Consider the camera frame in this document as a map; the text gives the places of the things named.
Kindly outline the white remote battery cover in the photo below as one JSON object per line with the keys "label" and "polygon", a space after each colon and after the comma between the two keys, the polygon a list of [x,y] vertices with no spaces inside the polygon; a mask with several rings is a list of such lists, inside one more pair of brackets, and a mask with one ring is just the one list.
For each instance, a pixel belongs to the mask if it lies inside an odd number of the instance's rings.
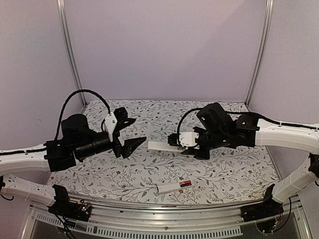
{"label": "white remote battery cover", "polygon": [[159,151],[172,151],[172,152],[182,152],[183,148],[177,146],[170,146],[165,142],[148,141],[148,149],[159,150]]}

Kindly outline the white remote control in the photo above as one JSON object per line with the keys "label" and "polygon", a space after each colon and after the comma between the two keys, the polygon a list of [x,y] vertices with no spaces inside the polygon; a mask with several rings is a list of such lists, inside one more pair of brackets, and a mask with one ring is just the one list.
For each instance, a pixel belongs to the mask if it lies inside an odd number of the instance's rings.
{"label": "white remote control", "polygon": [[191,187],[193,187],[193,186],[196,185],[196,183],[195,183],[193,180],[191,180],[192,186],[181,188],[181,187],[179,186],[179,183],[180,183],[180,182],[170,183],[170,184],[164,184],[164,185],[159,185],[159,186],[157,186],[158,193],[159,193],[159,194],[165,194],[165,193],[170,193],[170,192],[174,192],[174,191],[185,190],[185,189],[187,189],[187,188],[191,188]]}

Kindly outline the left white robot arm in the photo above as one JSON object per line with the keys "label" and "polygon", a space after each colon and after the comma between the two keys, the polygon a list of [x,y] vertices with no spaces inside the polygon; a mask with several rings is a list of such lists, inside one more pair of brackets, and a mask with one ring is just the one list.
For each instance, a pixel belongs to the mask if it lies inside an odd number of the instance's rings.
{"label": "left white robot arm", "polygon": [[15,176],[25,171],[59,172],[76,166],[77,162],[105,152],[113,151],[119,158],[129,157],[146,137],[120,142],[120,130],[132,125],[135,119],[118,120],[113,113],[106,117],[106,131],[96,132],[89,128],[83,114],[75,114],[61,123],[62,138],[37,146],[14,151],[0,152],[0,195],[20,196],[48,207],[55,206],[63,216],[74,212],[67,190],[59,185],[42,185]]}

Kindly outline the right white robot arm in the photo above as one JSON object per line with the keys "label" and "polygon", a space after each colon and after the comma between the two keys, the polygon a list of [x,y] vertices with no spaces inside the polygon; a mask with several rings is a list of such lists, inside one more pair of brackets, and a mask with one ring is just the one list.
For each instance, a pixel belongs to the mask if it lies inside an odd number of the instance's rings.
{"label": "right white robot arm", "polygon": [[184,147],[184,154],[196,159],[209,159],[209,151],[220,147],[278,146],[309,153],[304,163],[279,183],[269,186],[258,213],[268,217],[292,195],[319,178],[319,127],[275,121],[254,112],[238,113],[223,109],[219,103],[196,108],[197,118],[203,128],[192,132],[177,132],[177,144]]}

